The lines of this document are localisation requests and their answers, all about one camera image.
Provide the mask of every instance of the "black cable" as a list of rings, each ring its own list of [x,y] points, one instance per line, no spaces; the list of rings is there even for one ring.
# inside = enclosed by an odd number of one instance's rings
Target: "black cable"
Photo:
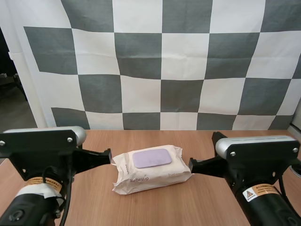
[[[46,171],[48,169],[51,169],[52,167],[51,166],[48,166],[46,167],[44,170],[43,170],[43,173],[42,173],[42,179],[43,179],[43,183],[45,184],[46,183]]]
[[[68,179],[69,179],[69,183],[67,185],[67,194],[66,194],[66,202],[65,202],[65,209],[64,209],[64,213],[62,216],[62,220],[60,222],[60,226],[64,226],[66,219],[67,219],[67,215],[68,215],[68,211],[69,211],[69,206],[70,206],[70,200],[71,200],[71,186],[72,186],[72,157],[69,158],[69,164],[68,164]]]
[[[294,209],[294,207],[292,206],[291,202],[288,200],[287,196],[286,196],[286,192],[285,192],[285,188],[284,188],[284,184],[283,184],[283,179],[282,176],[279,177],[279,187],[280,187],[280,191],[282,194],[282,198],[284,199],[284,201],[287,203],[287,205],[292,209],[292,211],[294,212],[294,214],[301,219],[301,217],[299,216],[299,214],[296,212],[296,210]]]

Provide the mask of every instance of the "orange label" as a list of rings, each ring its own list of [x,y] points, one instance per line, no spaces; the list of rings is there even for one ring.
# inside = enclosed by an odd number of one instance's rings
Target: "orange label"
[[[254,185],[243,192],[243,195],[248,202],[264,194],[279,194],[279,192],[273,185],[269,184]]]
[[[38,185],[38,184],[42,184],[43,183],[43,178],[42,177],[37,177],[37,178],[30,178],[29,180],[26,181],[26,185]],[[61,191],[62,189],[62,185],[60,183],[58,183],[57,181],[50,179],[50,178],[46,178],[46,184],[51,185],[55,190],[57,190],[58,192]]]

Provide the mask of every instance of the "screw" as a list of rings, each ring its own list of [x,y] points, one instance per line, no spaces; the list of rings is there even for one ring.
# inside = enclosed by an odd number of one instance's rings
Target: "screw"
[[[61,212],[59,210],[55,211],[55,216],[57,218],[60,218],[61,217]]]

